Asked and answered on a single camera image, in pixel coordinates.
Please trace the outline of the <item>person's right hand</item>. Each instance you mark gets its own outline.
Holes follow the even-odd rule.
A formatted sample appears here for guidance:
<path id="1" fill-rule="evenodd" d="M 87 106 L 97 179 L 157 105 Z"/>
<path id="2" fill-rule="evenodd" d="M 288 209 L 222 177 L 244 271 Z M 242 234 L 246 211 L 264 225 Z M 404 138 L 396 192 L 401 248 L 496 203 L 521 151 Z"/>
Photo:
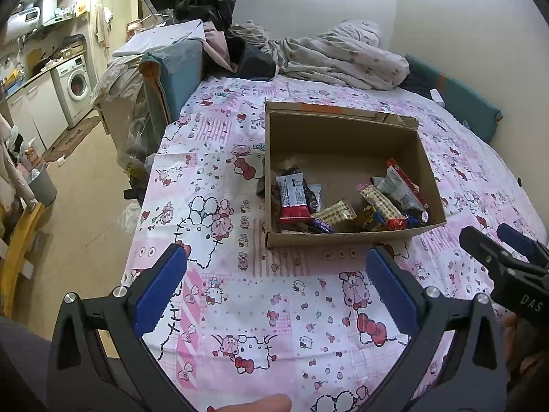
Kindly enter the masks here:
<path id="1" fill-rule="evenodd" d="M 548 328 L 536 328 L 510 312 L 503 320 L 507 391 L 548 381 Z"/>

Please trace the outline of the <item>person's left hand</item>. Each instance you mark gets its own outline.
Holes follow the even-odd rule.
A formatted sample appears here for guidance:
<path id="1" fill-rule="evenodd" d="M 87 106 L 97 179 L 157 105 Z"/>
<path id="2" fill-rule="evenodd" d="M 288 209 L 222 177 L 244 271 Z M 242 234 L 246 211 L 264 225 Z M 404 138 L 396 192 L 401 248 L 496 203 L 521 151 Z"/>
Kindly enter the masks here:
<path id="1" fill-rule="evenodd" d="M 208 411 L 215 412 L 290 412 L 292 401 L 282 393 L 270 395 L 259 400 L 244 403 L 230 404 L 225 407 L 208 408 Z"/>

